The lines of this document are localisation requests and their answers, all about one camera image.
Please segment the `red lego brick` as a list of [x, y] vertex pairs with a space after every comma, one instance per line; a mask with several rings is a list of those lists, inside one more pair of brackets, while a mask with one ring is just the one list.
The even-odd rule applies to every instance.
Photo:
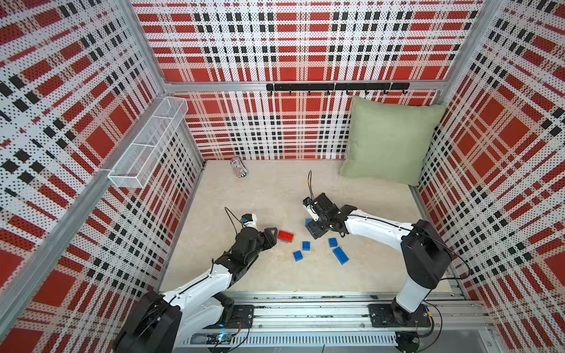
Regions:
[[284, 243], [291, 244], [294, 240], [294, 234], [281, 230], [277, 234], [277, 239]]

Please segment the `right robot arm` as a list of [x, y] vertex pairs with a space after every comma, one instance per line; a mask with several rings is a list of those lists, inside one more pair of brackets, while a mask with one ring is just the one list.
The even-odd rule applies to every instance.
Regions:
[[425, 220], [414, 224], [373, 216], [346, 204], [338, 207], [326, 196], [303, 199], [312, 221], [307, 228], [313, 238], [332, 231], [341, 237], [356, 235], [377, 241], [402, 254], [407, 279], [391, 303], [392, 310], [416, 313], [428, 294], [435, 290], [455, 257], [435, 228]]

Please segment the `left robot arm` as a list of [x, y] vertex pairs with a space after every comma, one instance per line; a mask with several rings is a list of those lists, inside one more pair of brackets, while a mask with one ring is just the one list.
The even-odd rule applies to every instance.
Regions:
[[235, 243], [211, 267], [172, 291], [145, 293], [113, 341], [114, 352], [173, 352], [185, 339], [208, 326], [226, 326], [235, 316], [224, 291], [237, 283], [277, 243], [275, 227], [244, 227]]

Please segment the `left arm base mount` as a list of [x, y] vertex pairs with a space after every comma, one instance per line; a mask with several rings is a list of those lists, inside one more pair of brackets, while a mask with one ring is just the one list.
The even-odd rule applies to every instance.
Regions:
[[206, 329], [248, 329], [252, 327], [254, 313], [253, 305], [234, 305], [225, 309], [220, 319]]

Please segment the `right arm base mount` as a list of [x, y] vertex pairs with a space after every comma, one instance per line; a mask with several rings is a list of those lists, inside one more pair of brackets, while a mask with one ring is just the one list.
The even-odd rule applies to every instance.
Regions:
[[374, 328], [430, 328], [432, 326], [431, 317], [423, 304], [420, 304], [414, 313], [405, 311], [395, 303], [370, 304], [368, 310]]

